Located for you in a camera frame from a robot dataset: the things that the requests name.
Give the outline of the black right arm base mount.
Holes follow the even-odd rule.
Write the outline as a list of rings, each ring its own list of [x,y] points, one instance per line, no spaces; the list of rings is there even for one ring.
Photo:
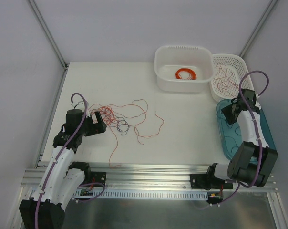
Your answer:
[[[228,182],[228,165],[213,163],[205,173],[190,174],[191,189],[233,189],[233,184]]]

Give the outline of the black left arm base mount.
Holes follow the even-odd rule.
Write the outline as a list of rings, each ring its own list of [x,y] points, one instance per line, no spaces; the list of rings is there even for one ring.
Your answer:
[[[89,163],[85,162],[72,162],[69,165],[69,169],[79,169],[84,172],[84,181],[81,185],[89,183],[106,183],[106,172],[91,171]]]

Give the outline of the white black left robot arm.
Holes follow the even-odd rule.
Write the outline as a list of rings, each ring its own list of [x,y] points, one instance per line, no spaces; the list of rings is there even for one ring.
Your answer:
[[[60,229],[65,209],[78,188],[105,188],[104,182],[92,177],[89,163],[73,161],[83,137],[106,131],[100,112],[94,114],[96,122],[87,111],[67,111],[65,123],[53,140],[52,156],[41,182],[33,195],[20,203],[19,211],[25,228]]]

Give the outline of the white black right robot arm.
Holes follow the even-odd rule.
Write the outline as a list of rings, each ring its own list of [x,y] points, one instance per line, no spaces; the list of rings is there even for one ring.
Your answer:
[[[260,125],[261,111],[253,90],[242,89],[231,101],[217,105],[217,124],[228,164],[213,163],[206,184],[217,188],[227,180],[244,187],[263,187],[275,165],[278,153],[266,142]]]

